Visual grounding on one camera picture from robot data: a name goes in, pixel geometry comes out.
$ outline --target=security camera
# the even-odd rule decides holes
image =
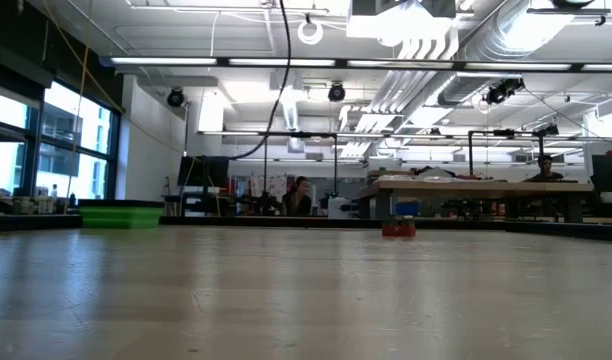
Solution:
[[[170,94],[168,95],[168,98],[166,99],[166,102],[168,102],[168,105],[174,108],[181,107],[184,104],[184,101],[186,101],[186,98],[184,97],[183,88],[171,89]]]
[[[330,91],[328,92],[328,100],[331,102],[340,102],[343,101],[346,97],[346,90],[344,90],[344,86],[340,82],[334,82],[330,86]]]

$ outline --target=table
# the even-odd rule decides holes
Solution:
[[[507,213],[515,215],[518,198],[555,196],[564,205],[566,222],[582,222],[581,199],[592,193],[590,184],[577,183],[507,183],[488,181],[463,181],[451,183],[431,183],[423,181],[379,180],[358,193],[360,216],[370,217],[370,199],[376,199],[377,218],[391,216],[392,197],[446,197],[459,199],[504,199],[509,203]]]

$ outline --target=fluorescent light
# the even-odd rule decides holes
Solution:
[[[521,70],[543,70],[543,71],[555,71],[555,70],[568,70],[570,64],[553,64],[553,63],[522,63],[522,62],[481,62],[481,63],[467,63],[466,69],[468,70],[508,70],[508,71],[521,71]]]
[[[522,74],[493,73],[493,72],[478,72],[478,73],[458,72],[457,77],[521,79]]]
[[[230,59],[228,61],[235,66],[286,66],[288,59]],[[290,64],[292,66],[333,67],[335,60],[291,59]]]
[[[341,133],[337,134],[337,137],[353,137],[353,138],[383,138],[384,134],[375,134],[375,133]]]
[[[398,134],[393,134],[390,137],[392,138],[398,138],[398,139],[445,139],[446,136],[445,135],[417,135],[417,134],[410,134],[410,135],[398,135]]]
[[[450,69],[453,67],[453,63],[439,61],[348,60],[348,66],[384,69]]]
[[[198,131],[200,135],[222,135],[222,136],[260,136],[258,132],[253,131]]]
[[[192,12],[192,13],[243,13],[243,14],[261,14],[264,11],[273,11],[275,9],[267,9],[261,6],[259,7],[244,7],[244,6],[156,6],[156,5],[134,5],[129,1],[126,1],[131,9],[135,10],[169,10],[177,12]],[[287,14],[318,14],[318,15],[329,15],[330,10],[328,9],[314,9],[314,8],[286,8]]]
[[[112,57],[115,65],[216,65],[217,59],[189,57]]]
[[[612,71],[612,64],[586,64],[582,71]]]

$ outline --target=white wall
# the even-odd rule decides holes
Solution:
[[[123,106],[116,198],[161,201],[167,176],[176,189],[185,123],[139,87],[135,76],[124,78]]]

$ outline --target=wooden floor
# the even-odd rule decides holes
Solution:
[[[0,359],[612,359],[612,243],[169,227],[0,234]]]

